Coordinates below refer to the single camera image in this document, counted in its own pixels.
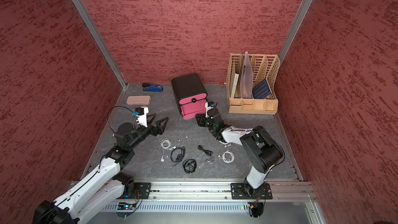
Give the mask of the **black pink drawer cabinet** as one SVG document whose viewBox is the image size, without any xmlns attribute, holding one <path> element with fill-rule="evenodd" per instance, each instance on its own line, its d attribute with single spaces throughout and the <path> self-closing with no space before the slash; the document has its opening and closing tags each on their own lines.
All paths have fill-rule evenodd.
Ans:
<svg viewBox="0 0 398 224">
<path fill-rule="evenodd" d="M 173 78 L 171 83 L 184 120 L 193 119 L 197 114 L 205 114 L 208 94 L 197 73 Z"/>
</svg>

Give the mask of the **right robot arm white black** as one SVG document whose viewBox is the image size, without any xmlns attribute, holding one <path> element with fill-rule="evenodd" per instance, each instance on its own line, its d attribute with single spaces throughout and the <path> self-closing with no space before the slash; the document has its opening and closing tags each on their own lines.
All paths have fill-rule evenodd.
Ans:
<svg viewBox="0 0 398 224">
<path fill-rule="evenodd" d="M 198 126 L 206 127 L 220 143 L 227 146 L 237 144 L 244 148 L 252 165 L 244 182 L 248 194 L 263 187 L 270 171 L 285 159 L 283 148 L 262 126 L 242 129 L 225 124 L 215 106 L 195 118 Z"/>
</svg>

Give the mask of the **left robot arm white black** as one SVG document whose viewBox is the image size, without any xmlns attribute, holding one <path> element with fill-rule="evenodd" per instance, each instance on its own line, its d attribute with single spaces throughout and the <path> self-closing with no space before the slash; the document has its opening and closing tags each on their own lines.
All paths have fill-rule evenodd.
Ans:
<svg viewBox="0 0 398 224">
<path fill-rule="evenodd" d="M 134 185 L 134 178 L 122 169 L 134 157 L 134 148 L 149 135 L 162 135 L 168 117 L 154 121 L 156 115 L 142 115 L 146 123 L 136 127 L 132 123 L 119 126 L 114 137 L 117 142 L 101 159 L 98 166 L 74 187 L 52 202 L 43 201 L 35 210 L 34 224 L 86 224 L 112 201 L 148 199 L 150 183 Z"/>
</svg>

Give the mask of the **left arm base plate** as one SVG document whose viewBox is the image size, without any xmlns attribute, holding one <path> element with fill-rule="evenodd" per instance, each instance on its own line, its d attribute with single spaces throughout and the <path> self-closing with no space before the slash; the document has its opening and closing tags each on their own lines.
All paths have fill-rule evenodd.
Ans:
<svg viewBox="0 0 398 224">
<path fill-rule="evenodd" d="M 148 199 L 151 183 L 129 183 L 125 186 L 123 199 L 141 200 Z"/>
</svg>

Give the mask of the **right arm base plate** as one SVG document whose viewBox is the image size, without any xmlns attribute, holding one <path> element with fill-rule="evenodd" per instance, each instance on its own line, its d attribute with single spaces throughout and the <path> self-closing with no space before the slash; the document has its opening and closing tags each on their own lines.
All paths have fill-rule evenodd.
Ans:
<svg viewBox="0 0 398 224">
<path fill-rule="evenodd" d="M 232 183 L 230 186 L 233 200 L 271 200 L 273 198 L 271 187 L 267 182 L 257 189 L 252 188 L 248 183 Z"/>
</svg>

